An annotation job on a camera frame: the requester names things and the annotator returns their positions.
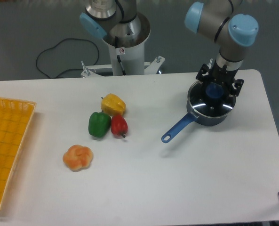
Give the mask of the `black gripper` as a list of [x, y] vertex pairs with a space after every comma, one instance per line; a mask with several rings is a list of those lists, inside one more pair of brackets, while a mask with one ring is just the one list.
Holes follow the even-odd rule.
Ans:
[[244, 84], [243, 79], [234, 79], [238, 69], [236, 70], [227, 70], [227, 65], [219, 65], [216, 61], [211, 69], [209, 69], [207, 64], [203, 64], [198, 71], [196, 80], [198, 80], [202, 87], [206, 88], [207, 86], [222, 86], [222, 83], [227, 88], [226, 99], [230, 97], [238, 97], [241, 91], [241, 88]]

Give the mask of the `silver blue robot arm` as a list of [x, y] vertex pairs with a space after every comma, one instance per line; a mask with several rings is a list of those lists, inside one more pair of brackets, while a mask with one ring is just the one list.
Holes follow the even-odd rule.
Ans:
[[[238, 96], [243, 85], [235, 79], [238, 69], [257, 36], [258, 22], [249, 15], [234, 14], [239, 0], [195, 2], [184, 24], [220, 46], [215, 61], [202, 66], [197, 79], [212, 98]], [[150, 36], [148, 19], [137, 11], [134, 0], [91, 0], [80, 15], [84, 29], [102, 39], [109, 48], [113, 75], [155, 74], [163, 63], [156, 58], [144, 62], [144, 44]]]

